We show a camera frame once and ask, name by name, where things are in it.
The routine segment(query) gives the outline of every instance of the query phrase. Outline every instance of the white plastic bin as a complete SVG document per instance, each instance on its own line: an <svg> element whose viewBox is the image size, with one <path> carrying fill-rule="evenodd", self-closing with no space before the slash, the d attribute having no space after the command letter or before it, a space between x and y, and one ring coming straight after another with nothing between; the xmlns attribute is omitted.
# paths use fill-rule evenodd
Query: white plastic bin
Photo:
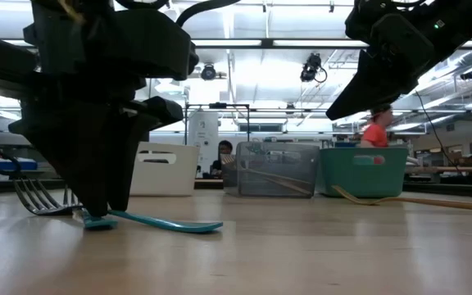
<svg viewBox="0 0 472 295"><path fill-rule="evenodd" d="M130 195L192 195L198 154L199 149L193 146L140 143Z"/></svg>

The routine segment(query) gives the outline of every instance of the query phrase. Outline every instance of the person in orange shirt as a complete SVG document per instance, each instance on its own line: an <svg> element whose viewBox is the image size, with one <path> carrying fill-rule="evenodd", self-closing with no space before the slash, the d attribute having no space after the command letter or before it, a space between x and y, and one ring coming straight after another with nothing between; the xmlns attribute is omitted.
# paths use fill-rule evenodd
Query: person in orange shirt
<svg viewBox="0 0 472 295"><path fill-rule="evenodd" d="M393 109L391 105L383 105L370 111L372 115L371 125L364 131L361 138L361 148L386 148L389 146L387 140L387 127L393 122Z"/></svg>

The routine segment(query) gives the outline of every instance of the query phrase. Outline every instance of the wooden table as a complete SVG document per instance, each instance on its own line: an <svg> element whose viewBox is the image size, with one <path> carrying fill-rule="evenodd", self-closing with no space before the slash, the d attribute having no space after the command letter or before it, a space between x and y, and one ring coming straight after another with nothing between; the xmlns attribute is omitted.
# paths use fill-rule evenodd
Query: wooden table
<svg viewBox="0 0 472 295"><path fill-rule="evenodd" d="M221 191L133 197L129 209L225 224L194 235L120 220L89 232L0 195L0 294L472 295L472 211Z"/></svg>

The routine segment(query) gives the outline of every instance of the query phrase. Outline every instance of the person with dark hair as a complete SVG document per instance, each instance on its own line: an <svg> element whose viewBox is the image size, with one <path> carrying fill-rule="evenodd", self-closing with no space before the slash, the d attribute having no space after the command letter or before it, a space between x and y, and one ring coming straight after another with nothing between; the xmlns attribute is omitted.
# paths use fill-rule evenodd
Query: person with dark hair
<svg viewBox="0 0 472 295"><path fill-rule="evenodd" d="M386 148L389 146L386 129L393 122L391 105L382 105L370 111L371 125L364 131L360 146L362 148Z"/></svg>
<svg viewBox="0 0 472 295"><path fill-rule="evenodd" d="M221 160L220 155L230 155L233 152L233 144L228 140L222 140L218 144L218 160L212 163L211 174L221 175Z"/></svg>

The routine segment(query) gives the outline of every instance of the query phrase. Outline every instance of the metal fork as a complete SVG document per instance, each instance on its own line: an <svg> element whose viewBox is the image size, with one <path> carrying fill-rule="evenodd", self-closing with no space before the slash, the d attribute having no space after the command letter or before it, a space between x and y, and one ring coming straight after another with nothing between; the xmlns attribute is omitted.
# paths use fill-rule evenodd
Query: metal fork
<svg viewBox="0 0 472 295"><path fill-rule="evenodd" d="M21 177L14 179L17 197L26 210L37 216L71 216L74 209L81 209L83 205L79 199L70 191L70 202L68 198L69 188L65 186L63 204L57 202L38 179Z"/></svg>

